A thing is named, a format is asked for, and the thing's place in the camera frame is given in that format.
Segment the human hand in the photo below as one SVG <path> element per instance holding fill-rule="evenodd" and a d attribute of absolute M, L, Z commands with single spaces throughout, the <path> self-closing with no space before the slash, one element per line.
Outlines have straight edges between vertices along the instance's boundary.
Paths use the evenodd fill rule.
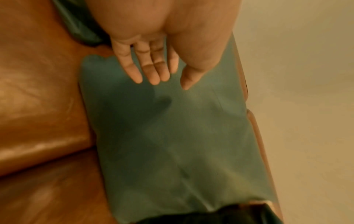
<path fill-rule="evenodd" d="M 232 32 L 240 0 L 86 0 L 97 22 L 110 35 L 121 66 L 136 83 L 142 75 L 130 45 L 149 82 L 168 81 L 187 64 L 181 86 L 187 90 L 220 61 Z M 167 62 L 164 38 L 167 37 Z"/>

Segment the brown leather sofa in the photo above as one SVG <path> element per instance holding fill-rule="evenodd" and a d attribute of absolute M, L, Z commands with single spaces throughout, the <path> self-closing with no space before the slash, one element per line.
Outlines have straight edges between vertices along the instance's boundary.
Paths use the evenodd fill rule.
<path fill-rule="evenodd" d="M 0 0 L 0 21 L 0 223 L 116 223 L 77 84 L 80 60 L 111 49 L 74 41 L 50 1 Z"/>

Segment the skin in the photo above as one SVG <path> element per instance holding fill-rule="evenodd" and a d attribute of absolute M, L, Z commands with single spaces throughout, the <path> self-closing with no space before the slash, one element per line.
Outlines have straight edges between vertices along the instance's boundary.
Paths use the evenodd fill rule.
<path fill-rule="evenodd" d="M 214 68 L 232 33 L 241 0 L 86 0 L 110 35 L 114 54 L 136 83 L 142 75 L 131 57 L 133 44 L 153 85 L 168 81 L 180 57 L 187 65 L 181 86 L 188 90 Z M 163 40 L 167 37 L 167 61 Z"/>

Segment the beige floor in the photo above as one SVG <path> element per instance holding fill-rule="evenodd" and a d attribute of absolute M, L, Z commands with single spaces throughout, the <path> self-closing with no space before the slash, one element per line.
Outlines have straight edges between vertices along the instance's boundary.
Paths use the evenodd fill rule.
<path fill-rule="evenodd" d="M 244 0 L 234 34 L 287 224 L 354 223 L 354 1 Z"/>

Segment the hand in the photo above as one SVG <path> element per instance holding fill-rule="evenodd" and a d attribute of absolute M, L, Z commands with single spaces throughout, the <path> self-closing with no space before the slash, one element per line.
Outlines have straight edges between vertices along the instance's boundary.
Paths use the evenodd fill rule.
<path fill-rule="evenodd" d="M 136 83 L 142 76 L 130 45 L 149 82 L 167 81 L 187 64 L 181 86 L 187 90 L 220 61 L 230 38 L 240 0 L 86 0 L 97 22 L 110 35 L 118 61 Z M 167 36 L 167 62 L 163 39 Z"/>

